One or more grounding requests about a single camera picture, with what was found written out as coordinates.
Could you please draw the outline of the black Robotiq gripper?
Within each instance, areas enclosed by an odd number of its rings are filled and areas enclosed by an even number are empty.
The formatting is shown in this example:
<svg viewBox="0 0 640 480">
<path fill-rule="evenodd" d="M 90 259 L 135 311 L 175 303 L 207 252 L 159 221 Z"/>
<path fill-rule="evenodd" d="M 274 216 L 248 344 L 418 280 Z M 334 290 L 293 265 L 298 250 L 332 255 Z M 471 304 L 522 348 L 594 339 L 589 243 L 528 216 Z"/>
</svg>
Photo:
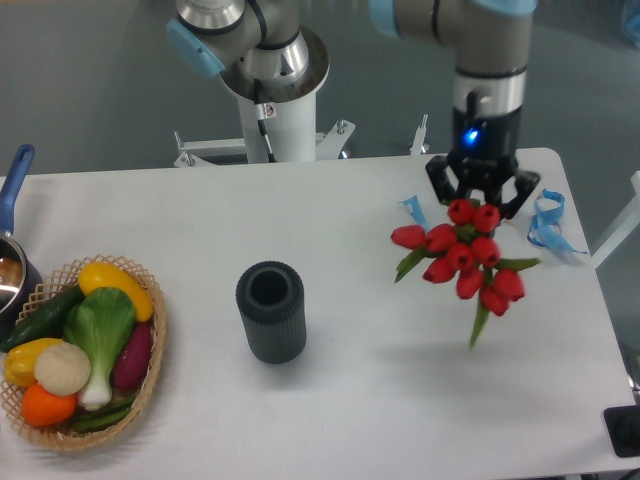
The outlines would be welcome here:
<svg viewBox="0 0 640 480">
<path fill-rule="evenodd" d="M 442 205 L 467 199 L 473 190 L 484 193 L 485 201 L 499 206 L 502 219 L 512 219 L 538 186 L 541 175 L 519 169 L 516 147 L 521 110 L 498 116 L 471 118 L 454 108 L 452 148 L 446 156 L 436 155 L 425 165 L 433 190 Z M 514 180 L 516 194 L 502 201 L 502 187 Z"/>
</svg>

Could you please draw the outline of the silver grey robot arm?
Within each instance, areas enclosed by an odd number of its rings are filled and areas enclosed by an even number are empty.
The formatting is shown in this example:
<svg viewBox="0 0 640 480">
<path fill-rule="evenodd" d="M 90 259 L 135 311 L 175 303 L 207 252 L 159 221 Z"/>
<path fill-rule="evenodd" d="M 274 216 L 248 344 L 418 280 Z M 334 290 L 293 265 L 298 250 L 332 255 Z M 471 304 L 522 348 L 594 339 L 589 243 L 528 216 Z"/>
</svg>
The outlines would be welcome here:
<svg viewBox="0 0 640 480">
<path fill-rule="evenodd" d="M 327 69 L 291 1 L 179 1 L 175 8 L 166 31 L 186 63 L 252 100 L 289 98 Z M 369 24 L 340 21 L 335 37 L 363 45 L 380 32 L 455 54 L 452 146 L 426 167 L 438 198 L 480 191 L 503 217 L 514 216 L 540 179 L 516 158 L 536 3 L 372 1 L 368 10 Z"/>
</svg>

